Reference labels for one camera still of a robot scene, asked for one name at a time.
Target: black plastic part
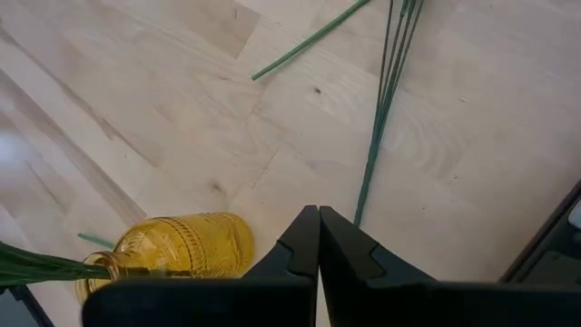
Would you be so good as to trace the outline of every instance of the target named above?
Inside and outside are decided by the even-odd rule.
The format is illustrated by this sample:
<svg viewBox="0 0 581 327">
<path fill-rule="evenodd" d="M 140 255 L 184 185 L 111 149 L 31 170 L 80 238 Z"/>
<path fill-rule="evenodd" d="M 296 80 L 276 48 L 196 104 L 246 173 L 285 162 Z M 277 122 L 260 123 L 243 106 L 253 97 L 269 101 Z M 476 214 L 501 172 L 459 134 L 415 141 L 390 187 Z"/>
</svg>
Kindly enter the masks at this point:
<svg viewBox="0 0 581 327">
<path fill-rule="evenodd" d="M 320 216 L 307 206 L 241 279 L 117 282 L 92 294 L 85 327 L 314 326 Z"/>
<path fill-rule="evenodd" d="M 333 209 L 321 207 L 320 216 L 320 273 L 332 326 L 371 326 L 385 321 L 386 310 L 391 321 L 400 314 L 396 307 L 404 311 L 422 308 L 425 295 L 419 286 L 405 292 L 383 290 L 431 281 L 431 277 L 383 248 Z"/>
<path fill-rule="evenodd" d="M 308 206 L 242 279 L 115 283 L 89 297 L 84 326 L 313 326 L 317 263 L 332 326 L 581 325 L 578 289 L 437 282 Z"/>
<path fill-rule="evenodd" d="M 499 282 L 523 282 L 548 251 L 555 251 L 581 260 L 580 231 L 568 222 L 568 214 L 581 199 L 581 181 L 555 209 L 525 250 L 512 263 Z"/>
<path fill-rule="evenodd" d="M 41 327 L 54 327 L 51 320 L 48 318 L 46 313 L 44 312 L 43 308 L 40 306 L 38 301 L 35 299 L 33 294 L 30 292 L 28 287 L 26 286 L 13 286 L 8 288 L 14 296 L 15 300 L 22 301 L 22 303 L 26 306 L 26 309 L 30 312 L 33 316 L 36 323 L 38 323 Z"/>
<path fill-rule="evenodd" d="M 529 285 L 581 287 L 581 260 L 554 251 L 546 252 L 522 282 Z"/>
<path fill-rule="evenodd" d="M 307 276 L 319 278 L 320 216 L 316 205 L 305 206 L 272 250 L 244 278 L 259 276 Z"/>
<path fill-rule="evenodd" d="M 143 280 L 92 294 L 85 327 L 311 326 L 308 278 Z"/>
</svg>

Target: wood grain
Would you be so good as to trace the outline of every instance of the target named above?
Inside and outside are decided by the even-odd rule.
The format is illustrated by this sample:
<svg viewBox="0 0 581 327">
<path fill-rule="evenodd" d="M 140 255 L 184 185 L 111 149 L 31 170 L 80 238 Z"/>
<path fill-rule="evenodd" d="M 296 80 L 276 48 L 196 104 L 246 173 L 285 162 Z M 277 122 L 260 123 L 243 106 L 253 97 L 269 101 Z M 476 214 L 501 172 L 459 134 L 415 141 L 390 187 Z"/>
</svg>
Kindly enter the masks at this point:
<svg viewBox="0 0 581 327">
<path fill-rule="evenodd" d="M 260 258 L 306 204 L 350 218 L 389 2 L 250 76 L 351 4 L 0 2 L 0 239 L 80 260 L 102 249 L 77 233 L 231 211 Z M 362 228 L 436 278 L 496 280 L 581 176 L 579 35 L 572 1 L 426 2 Z M 32 290 L 78 326 L 70 283 Z"/>
</svg>

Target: dark spot on floor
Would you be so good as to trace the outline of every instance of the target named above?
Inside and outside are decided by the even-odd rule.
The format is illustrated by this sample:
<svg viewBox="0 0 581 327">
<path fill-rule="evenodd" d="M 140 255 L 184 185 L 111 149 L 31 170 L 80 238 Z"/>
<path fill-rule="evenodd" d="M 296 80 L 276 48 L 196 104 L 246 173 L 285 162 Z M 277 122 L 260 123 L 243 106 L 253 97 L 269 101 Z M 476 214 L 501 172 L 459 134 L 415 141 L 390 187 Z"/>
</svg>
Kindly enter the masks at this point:
<svg viewBox="0 0 581 327">
<path fill-rule="evenodd" d="M 225 193 L 220 184 L 216 181 L 210 182 L 210 188 L 212 189 L 212 192 Z"/>
</svg>

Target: green wire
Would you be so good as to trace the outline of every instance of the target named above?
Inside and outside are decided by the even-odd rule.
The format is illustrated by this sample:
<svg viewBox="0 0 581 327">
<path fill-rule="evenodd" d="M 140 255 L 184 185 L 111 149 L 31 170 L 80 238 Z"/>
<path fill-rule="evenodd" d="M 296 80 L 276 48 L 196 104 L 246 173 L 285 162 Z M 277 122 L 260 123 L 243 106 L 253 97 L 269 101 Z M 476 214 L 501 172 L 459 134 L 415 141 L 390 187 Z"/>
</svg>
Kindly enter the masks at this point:
<svg viewBox="0 0 581 327">
<path fill-rule="evenodd" d="M 361 184 L 361 190 L 359 193 L 359 199 L 357 202 L 357 210 L 355 212 L 355 219 L 354 224 L 356 226 L 361 225 L 361 219 L 363 217 L 363 209 L 365 208 L 365 203 L 367 202 L 368 194 L 369 194 L 369 186 L 371 183 L 371 177 L 375 170 L 375 162 L 377 161 L 379 155 L 379 146 L 381 143 L 381 139 L 383 136 L 383 132 L 385 129 L 385 123 L 389 114 L 389 110 L 391 104 L 393 102 L 393 96 L 395 91 L 398 87 L 399 78 L 401 77 L 401 72 L 403 69 L 403 65 L 405 64 L 406 57 L 408 56 L 409 46 L 411 44 L 411 38 L 414 35 L 416 30 L 416 25 L 418 23 L 419 14 L 421 13 L 421 8 L 424 4 L 424 0 L 419 0 L 419 7 L 416 13 L 416 17 L 414 19 L 413 26 L 411 28 L 411 32 L 409 33 L 409 38 L 406 40 L 406 36 L 408 34 L 409 25 L 411 22 L 411 17 L 413 16 L 414 9 L 416 7 L 416 2 L 418 0 L 404 0 L 401 12 L 399 15 L 398 21 L 398 28 L 395 34 L 395 41 L 393 42 L 393 46 L 391 48 L 391 56 L 389 58 L 389 65 L 388 65 L 388 72 L 387 75 L 389 76 L 389 81 L 385 81 L 383 87 L 380 86 L 380 90 L 382 89 L 383 92 L 381 96 L 378 97 L 378 108 L 376 110 L 375 115 L 375 122 L 373 124 L 373 133 L 371 136 L 371 144 L 369 145 L 369 153 L 368 153 L 368 161 L 365 165 L 365 173 L 363 175 L 363 182 Z M 407 15 L 408 18 L 406 19 L 406 24 L 404 27 L 403 36 L 401 38 L 401 43 L 399 44 L 399 50 L 395 57 L 395 63 L 393 65 L 393 70 L 391 69 L 392 61 L 394 59 L 395 49 L 397 47 L 397 42 L 399 38 L 399 29 L 401 26 L 402 18 Z M 386 35 L 386 44 L 388 42 L 389 35 Z M 384 58 L 385 52 L 387 51 L 387 47 L 384 47 Z"/>
<path fill-rule="evenodd" d="M 389 1 L 389 13 L 388 13 L 388 24 L 386 26 L 386 31 L 385 31 L 385 42 L 383 44 L 383 56 L 381 57 L 381 71 L 379 74 L 379 90 L 378 90 L 378 101 L 377 101 L 377 105 L 375 108 L 375 115 L 377 116 L 380 110 L 380 104 L 381 104 L 381 100 L 382 100 L 382 95 L 384 94 L 385 91 L 385 87 L 387 87 L 388 84 L 388 76 L 389 76 L 389 68 L 386 72 L 385 70 L 385 63 L 386 63 L 386 56 L 388 53 L 388 37 L 389 37 L 389 29 L 391 28 L 391 13 L 393 13 L 393 1 Z"/>
<path fill-rule="evenodd" d="M 77 236 L 91 243 L 95 243 L 101 245 L 102 247 L 106 247 L 107 249 L 113 249 L 115 247 L 115 244 L 108 242 L 106 240 L 102 240 L 96 236 L 91 236 L 83 233 L 78 233 Z"/>
<path fill-rule="evenodd" d="M 300 45 L 297 45 L 294 49 L 290 50 L 287 54 L 279 58 L 279 60 L 275 61 L 272 64 L 269 64 L 258 73 L 252 76 L 252 81 L 256 81 L 257 79 L 263 77 L 271 70 L 275 69 L 276 67 L 284 64 L 286 61 L 290 60 L 292 57 L 300 53 L 301 51 L 305 50 L 306 48 L 314 45 L 317 41 L 319 41 L 323 36 L 328 34 L 330 31 L 335 29 L 337 26 L 341 25 L 347 18 L 351 15 L 355 14 L 362 6 L 368 3 L 370 0 L 358 0 L 354 5 L 352 5 L 349 9 L 344 11 L 341 15 L 337 16 L 332 22 L 328 23 L 324 27 L 322 27 L 319 31 L 315 34 L 311 35 L 309 38 L 304 40 Z"/>
</svg>

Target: glass jar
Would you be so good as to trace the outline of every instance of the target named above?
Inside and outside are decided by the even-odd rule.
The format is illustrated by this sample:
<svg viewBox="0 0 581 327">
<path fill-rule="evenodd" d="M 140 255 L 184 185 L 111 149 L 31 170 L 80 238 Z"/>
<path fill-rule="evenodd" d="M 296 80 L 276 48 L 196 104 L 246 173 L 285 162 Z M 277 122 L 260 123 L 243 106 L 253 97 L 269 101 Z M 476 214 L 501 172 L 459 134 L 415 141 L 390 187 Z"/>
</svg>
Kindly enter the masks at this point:
<svg viewBox="0 0 581 327">
<path fill-rule="evenodd" d="M 237 277 L 249 268 L 253 256 L 251 230 L 235 214 L 152 218 L 125 233 L 112 252 L 93 253 L 84 260 L 104 266 L 111 280 L 79 280 L 75 291 L 83 303 L 106 284 L 132 276 Z"/>
</svg>

